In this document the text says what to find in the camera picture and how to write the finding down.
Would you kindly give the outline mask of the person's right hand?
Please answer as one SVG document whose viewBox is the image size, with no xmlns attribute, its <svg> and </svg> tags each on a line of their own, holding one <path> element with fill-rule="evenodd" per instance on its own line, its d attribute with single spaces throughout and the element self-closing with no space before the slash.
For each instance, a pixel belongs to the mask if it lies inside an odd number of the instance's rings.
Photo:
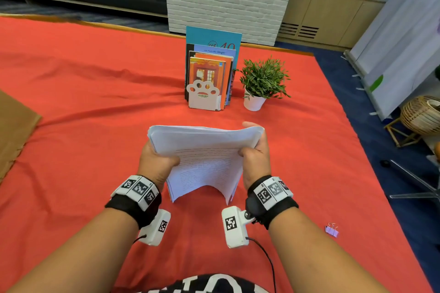
<svg viewBox="0 0 440 293">
<path fill-rule="evenodd" d="M 258 179 L 272 175 L 270 148 L 267 141 L 266 131 L 263 131 L 255 147 L 257 154 L 252 158 L 243 158 L 243 184 L 245 190 Z"/>
</svg>

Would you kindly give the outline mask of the person's right forearm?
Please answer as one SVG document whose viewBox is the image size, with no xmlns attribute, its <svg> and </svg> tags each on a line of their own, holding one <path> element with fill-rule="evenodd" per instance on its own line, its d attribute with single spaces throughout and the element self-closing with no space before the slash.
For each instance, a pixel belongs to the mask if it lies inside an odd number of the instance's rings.
<svg viewBox="0 0 440 293">
<path fill-rule="evenodd" d="M 298 208 L 278 214 L 268 231 L 294 293 L 389 293 Z"/>
</svg>

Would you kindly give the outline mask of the large teal book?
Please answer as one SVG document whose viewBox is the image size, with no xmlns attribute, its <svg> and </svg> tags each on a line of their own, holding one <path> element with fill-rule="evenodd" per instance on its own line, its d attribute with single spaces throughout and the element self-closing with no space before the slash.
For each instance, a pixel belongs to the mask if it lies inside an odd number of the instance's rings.
<svg viewBox="0 0 440 293">
<path fill-rule="evenodd" d="M 241 40 L 239 33 L 186 26 L 186 43 L 235 49 L 239 55 Z"/>
</svg>

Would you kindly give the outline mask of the wooden basket stand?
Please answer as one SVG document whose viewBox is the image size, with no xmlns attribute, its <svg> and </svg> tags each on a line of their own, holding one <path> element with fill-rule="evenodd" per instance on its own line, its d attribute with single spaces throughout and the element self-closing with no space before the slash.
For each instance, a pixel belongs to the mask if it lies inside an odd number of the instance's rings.
<svg viewBox="0 0 440 293">
<path fill-rule="evenodd" d="M 402 123 L 401 117 L 393 119 L 385 125 L 384 130 L 389 133 L 398 148 L 417 144 L 422 139 L 421 135 L 413 132 Z"/>
</svg>

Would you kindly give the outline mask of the light wooden cabinet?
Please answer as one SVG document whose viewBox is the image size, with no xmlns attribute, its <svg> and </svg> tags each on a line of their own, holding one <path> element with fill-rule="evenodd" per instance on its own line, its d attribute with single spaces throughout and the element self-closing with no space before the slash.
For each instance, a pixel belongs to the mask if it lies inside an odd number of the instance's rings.
<svg viewBox="0 0 440 293">
<path fill-rule="evenodd" d="M 277 40 L 351 49 L 388 0 L 289 0 Z"/>
</svg>

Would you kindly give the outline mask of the person's left hand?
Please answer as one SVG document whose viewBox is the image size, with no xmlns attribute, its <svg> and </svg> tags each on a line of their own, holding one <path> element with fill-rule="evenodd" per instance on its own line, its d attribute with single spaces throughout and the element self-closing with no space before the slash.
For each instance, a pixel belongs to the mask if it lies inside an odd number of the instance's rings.
<svg viewBox="0 0 440 293">
<path fill-rule="evenodd" d="M 162 192 L 173 167 L 158 166 L 155 159 L 156 155 L 159 154 L 155 151 L 151 141 L 148 140 L 142 148 L 136 175 L 143 176 L 153 182 L 158 190 Z"/>
</svg>

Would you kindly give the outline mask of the black and white shirt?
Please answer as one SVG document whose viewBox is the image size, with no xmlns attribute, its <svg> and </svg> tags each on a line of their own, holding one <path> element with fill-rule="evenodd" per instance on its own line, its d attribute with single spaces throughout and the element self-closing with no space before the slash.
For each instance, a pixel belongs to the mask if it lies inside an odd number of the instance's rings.
<svg viewBox="0 0 440 293">
<path fill-rule="evenodd" d="M 246 279 L 228 274 L 195 275 L 167 285 L 161 289 L 137 293 L 270 293 Z"/>
</svg>

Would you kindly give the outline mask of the stack of white printed sheets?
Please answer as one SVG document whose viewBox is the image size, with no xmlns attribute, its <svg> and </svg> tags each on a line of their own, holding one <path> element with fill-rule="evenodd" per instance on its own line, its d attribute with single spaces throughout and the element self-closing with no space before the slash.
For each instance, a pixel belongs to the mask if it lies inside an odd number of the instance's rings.
<svg viewBox="0 0 440 293">
<path fill-rule="evenodd" d="M 180 158 L 167 179 L 172 202 L 203 186 L 211 186 L 224 196 L 228 205 L 243 171 L 239 150 L 254 148 L 264 132 L 261 126 L 226 130 L 153 125 L 147 135 L 159 155 Z"/>
</svg>

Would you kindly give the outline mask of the orange book with window picture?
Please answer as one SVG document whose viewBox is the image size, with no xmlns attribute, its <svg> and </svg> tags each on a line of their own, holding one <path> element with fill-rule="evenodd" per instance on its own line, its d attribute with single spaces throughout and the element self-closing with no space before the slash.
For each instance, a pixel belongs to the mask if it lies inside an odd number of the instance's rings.
<svg viewBox="0 0 440 293">
<path fill-rule="evenodd" d="M 220 111 L 223 100 L 226 62 L 190 57 L 186 86 L 190 108 Z"/>
</svg>

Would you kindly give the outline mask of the white paw-shaped bookend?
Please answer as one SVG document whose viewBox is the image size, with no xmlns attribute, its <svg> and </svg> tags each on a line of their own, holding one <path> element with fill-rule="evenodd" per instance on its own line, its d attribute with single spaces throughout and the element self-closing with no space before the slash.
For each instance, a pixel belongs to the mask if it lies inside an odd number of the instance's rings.
<svg viewBox="0 0 440 293">
<path fill-rule="evenodd" d="M 220 111 L 220 90 L 210 81 L 195 80 L 186 86 L 189 108 Z"/>
</svg>

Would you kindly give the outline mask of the green plant in white pot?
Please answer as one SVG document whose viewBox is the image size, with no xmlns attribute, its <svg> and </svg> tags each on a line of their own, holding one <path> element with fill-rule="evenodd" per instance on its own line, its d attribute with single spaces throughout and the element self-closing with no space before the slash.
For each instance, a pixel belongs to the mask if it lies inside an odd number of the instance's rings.
<svg viewBox="0 0 440 293">
<path fill-rule="evenodd" d="M 290 76 L 284 61 L 272 57 L 257 62 L 245 59 L 239 72 L 247 110 L 259 111 L 271 98 L 291 98 L 286 91 L 286 81 L 290 80 Z"/>
</svg>

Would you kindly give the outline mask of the red tablecloth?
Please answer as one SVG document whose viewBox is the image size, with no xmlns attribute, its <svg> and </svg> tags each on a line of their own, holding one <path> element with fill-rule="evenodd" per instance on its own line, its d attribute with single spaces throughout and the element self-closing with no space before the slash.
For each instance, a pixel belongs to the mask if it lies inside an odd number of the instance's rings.
<svg viewBox="0 0 440 293">
<path fill-rule="evenodd" d="M 314 57 L 244 47 L 239 61 L 285 62 L 291 98 L 190 109 L 185 39 L 0 18 L 0 90 L 42 116 L 0 185 L 0 293 L 102 211 L 136 173 L 152 125 L 266 129 L 272 173 L 323 231 L 392 293 L 432 293 L 346 114 Z"/>
</svg>

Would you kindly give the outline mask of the black wristband with markers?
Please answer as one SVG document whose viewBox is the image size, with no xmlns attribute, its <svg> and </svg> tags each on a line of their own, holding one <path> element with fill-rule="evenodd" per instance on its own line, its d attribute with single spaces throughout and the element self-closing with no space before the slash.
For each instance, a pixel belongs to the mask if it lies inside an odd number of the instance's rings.
<svg viewBox="0 0 440 293">
<path fill-rule="evenodd" d="M 271 175 L 257 179 L 247 190 L 245 211 L 267 230 L 273 219 L 289 208 L 299 208 L 292 191 L 280 177 Z"/>
<path fill-rule="evenodd" d="M 161 202 L 161 192 L 154 182 L 142 175 L 131 175 L 111 194 L 105 208 L 128 214 L 142 229 L 152 223 Z"/>
</svg>

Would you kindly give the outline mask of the grey metal stand legs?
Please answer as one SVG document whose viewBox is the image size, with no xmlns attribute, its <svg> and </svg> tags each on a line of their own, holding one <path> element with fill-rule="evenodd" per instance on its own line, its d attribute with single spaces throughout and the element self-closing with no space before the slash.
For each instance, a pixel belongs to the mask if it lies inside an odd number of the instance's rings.
<svg viewBox="0 0 440 293">
<path fill-rule="evenodd" d="M 389 199 L 430 200 L 440 206 L 440 165 L 437 166 L 437 184 L 436 186 L 433 186 L 432 184 L 417 176 L 410 170 L 406 169 L 396 161 L 390 160 L 388 163 L 390 168 L 396 169 L 397 172 L 404 174 L 405 177 L 410 178 L 410 180 L 413 181 L 416 185 L 422 186 L 425 189 L 425 191 L 418 193 L 389 195 Z"/>
</svg>

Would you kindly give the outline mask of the black book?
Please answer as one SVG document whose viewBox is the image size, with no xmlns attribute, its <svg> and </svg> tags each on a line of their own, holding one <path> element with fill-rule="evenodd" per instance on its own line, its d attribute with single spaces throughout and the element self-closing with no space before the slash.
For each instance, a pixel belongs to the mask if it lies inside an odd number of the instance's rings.
<svg viewBox="0 0 440 293">
<path fill-rule="evenodd" d="M 189 68 L 190 68 L 190 58 L 194 56 L 194 44 L 186 43 L 186 56 L 185 56 L 185 85 L 184 85 L 184 96 L 185 100 L 188 102 L 188 92 L 186 90 L 189 84 Z"/>
</svg>

